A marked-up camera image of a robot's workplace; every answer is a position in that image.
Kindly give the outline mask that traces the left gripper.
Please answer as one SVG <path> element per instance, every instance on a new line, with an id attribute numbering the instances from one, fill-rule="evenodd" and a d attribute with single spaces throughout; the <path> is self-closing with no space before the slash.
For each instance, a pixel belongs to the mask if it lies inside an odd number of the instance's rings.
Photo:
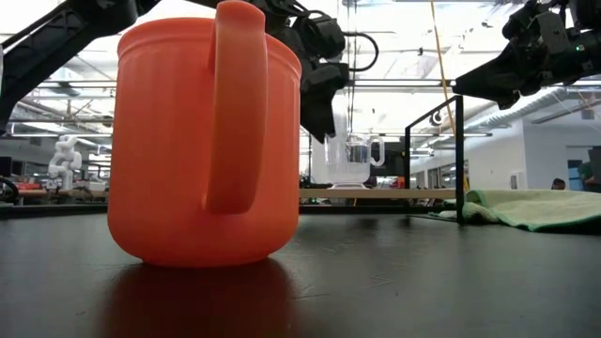
<path id="1" fill-rule="evenodd" d="M 349 66 L 334 62 L 345 48 L 337 21 L 297 0 L 253 0 L 266 16 L 266 32 L 286 45 L 301 63 L 300 125 L 320 144 L 336 135 L 332 100 L 348 84 Z"/>

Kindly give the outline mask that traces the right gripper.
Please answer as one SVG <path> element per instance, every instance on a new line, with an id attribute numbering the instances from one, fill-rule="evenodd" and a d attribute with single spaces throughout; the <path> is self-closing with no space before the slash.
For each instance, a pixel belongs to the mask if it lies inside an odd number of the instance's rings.
<path id="1" fill-rule="evenodd" d="M 494 59 L 457 77 L 457 95 L 491 100 L 501 110 L 519 90 L 571 85 L 600 73 L 600 0 L 528 1 L 502 28 L 509 44 Z"/>

